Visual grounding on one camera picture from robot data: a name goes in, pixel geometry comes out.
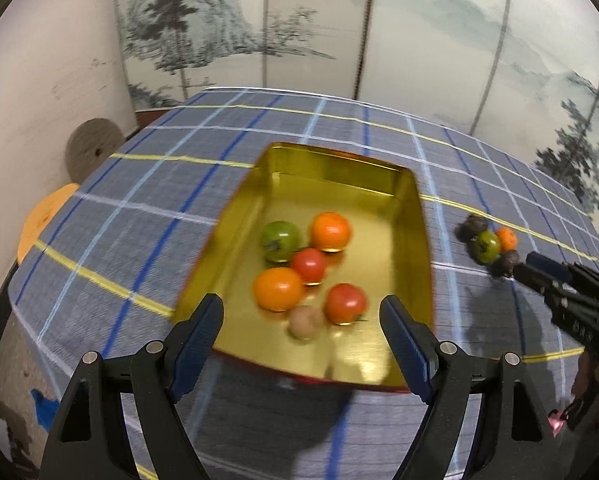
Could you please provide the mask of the right hand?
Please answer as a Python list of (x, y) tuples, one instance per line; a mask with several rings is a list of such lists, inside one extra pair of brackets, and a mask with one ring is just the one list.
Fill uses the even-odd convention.
[(599, 356), (585, 350), (578, 359), (572, 402), (548, 415), (565, 465), (565, 479), (582, 479), (599, 458)]

